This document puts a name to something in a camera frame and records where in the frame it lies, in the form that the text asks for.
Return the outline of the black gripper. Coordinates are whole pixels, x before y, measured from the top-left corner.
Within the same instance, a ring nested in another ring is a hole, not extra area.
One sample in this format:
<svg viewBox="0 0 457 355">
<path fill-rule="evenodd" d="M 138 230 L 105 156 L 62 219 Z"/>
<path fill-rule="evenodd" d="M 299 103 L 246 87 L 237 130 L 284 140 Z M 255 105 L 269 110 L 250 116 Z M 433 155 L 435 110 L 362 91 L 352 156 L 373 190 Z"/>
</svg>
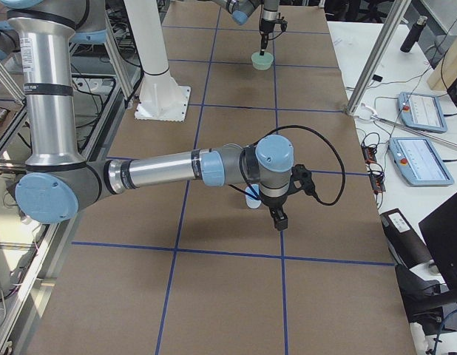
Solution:
<svg viewBox="0 0 457 355">
<path fill-rule="evenodd" d="M 283 205 L 287 200 L 287 195 L 270 197 L 260 194 L 262 203 L 268 207 L 271 218 L 274 222 L 274 228 L 277 231 L 284 231 L 288 228 L 288 216 L 283 210 Z"/>
<path fill-rule="evenodd" d="M 268 46 L 268 35 L 273 33 L 274 27 L 280 25 L 281 32 L 287 30 L 288 22 L 277 10 L 262 10 L 259 22 L 260 31 L 260 55 L 265 55 Z"/>
</svg>

